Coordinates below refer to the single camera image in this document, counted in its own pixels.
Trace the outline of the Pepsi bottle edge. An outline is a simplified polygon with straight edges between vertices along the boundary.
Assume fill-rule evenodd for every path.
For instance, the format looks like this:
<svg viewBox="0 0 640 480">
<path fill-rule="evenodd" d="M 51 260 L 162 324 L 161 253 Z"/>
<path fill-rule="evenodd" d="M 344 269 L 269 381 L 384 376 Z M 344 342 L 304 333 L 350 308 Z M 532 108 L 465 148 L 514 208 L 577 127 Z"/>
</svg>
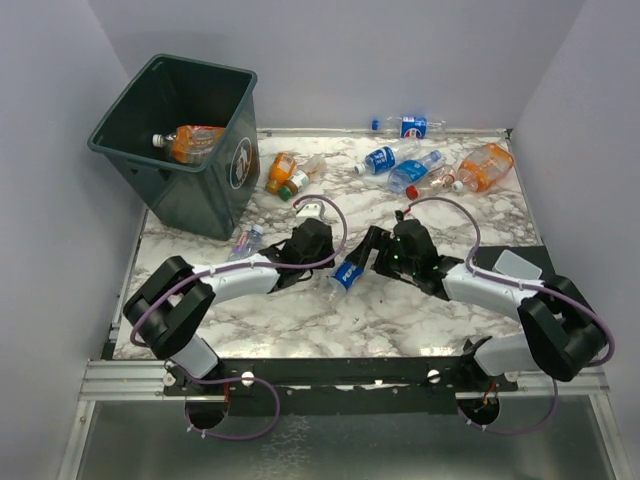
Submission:
<svg viewBox="0 0 640 480">
<path fill-rule="evenodd" d="M 345 295 L 362 273 L 362 267 L 345 260 L 328 277 L 330 297 L 336 298 Z"/>
</svg>

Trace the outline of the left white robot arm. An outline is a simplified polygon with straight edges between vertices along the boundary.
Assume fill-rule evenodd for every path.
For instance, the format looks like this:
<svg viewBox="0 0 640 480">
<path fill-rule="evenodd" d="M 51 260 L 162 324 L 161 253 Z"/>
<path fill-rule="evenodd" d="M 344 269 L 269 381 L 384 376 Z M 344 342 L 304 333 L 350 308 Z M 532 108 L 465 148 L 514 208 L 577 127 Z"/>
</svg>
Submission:
<svg viewBox="0 0 640 480">
<path fill-rule="evenodd" d="M 220 385 L 220 358 L 197 330 L 210 307 L 253 294 L 271 294 L 302 281 L 307 272 L 334 265 L 332 229 L 308 218 L 290 238 L 237 261 L 195 272 L 181 256 L 165 260 L 127 301 L 123 314 L 136 339 L 159 360 L 186 372 L 206 395 Z"/>
</svg>

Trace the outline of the clear bottle red print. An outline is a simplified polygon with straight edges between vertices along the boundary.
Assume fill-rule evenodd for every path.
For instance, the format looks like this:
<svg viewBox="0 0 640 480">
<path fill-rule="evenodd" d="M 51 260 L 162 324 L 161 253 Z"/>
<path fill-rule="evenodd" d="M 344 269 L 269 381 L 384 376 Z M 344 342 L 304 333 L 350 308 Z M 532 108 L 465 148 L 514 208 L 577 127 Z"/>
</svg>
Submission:
<svg viewBox="0 0 640 480">
<path fill-rule="evenodd" d="M 409 185 L 405 189 L 405 195 L 409 200 L 435 195 L 441 191 L 450 189 L 455 181 L 455 169 L 449 165 L 445 165 L 427 173 L 416 184 Z"/>
</svg>

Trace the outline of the large orange bottle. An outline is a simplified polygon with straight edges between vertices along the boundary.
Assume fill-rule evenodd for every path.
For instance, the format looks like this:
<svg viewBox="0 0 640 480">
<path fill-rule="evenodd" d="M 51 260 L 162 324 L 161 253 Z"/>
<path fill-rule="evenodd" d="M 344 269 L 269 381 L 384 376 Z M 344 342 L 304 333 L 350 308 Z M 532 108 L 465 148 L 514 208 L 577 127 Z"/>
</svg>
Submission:
<svg viewBox="0 0 640 480">
<path fill-rule="evenodd" d="M 496 143 L 471 151 L 460 163 L 452 189 L 457 193 L 483 193 L 513 168 L 514 157 Z"/>
<path fill-rule="evenodd" d="M 172 133 L 153 134 L 152 145 L 164 151 L 165 156 L 181 165 L 199 166 L 214 150 L 224 127 L 183 125 Z"/>
</svg>

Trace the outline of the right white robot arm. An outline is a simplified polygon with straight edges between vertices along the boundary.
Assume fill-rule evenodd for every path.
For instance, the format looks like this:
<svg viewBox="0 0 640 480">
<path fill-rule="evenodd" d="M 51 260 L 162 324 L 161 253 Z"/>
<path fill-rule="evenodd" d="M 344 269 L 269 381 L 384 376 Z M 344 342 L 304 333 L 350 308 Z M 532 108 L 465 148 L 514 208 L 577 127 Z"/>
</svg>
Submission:
<svg viewBox="0 0 640 480">
<path fill-rule="evenodd" d="M 393 230 L 377 226 L 346 257 L 359 269 L 417 287 L 444 301 L 479 306 L 520 323 L 520 334 L 484 338 L 464 348 L 470 360 L 459 367 L 461 383 L 481 391 L 507 372 L 542 371 L 569 382 L 610 342 L 575 285 L 555 276 L 528 283 L 492 272 L 470 270 L 463 260 L 438 253 L 417 220 Z"/>
</svg>

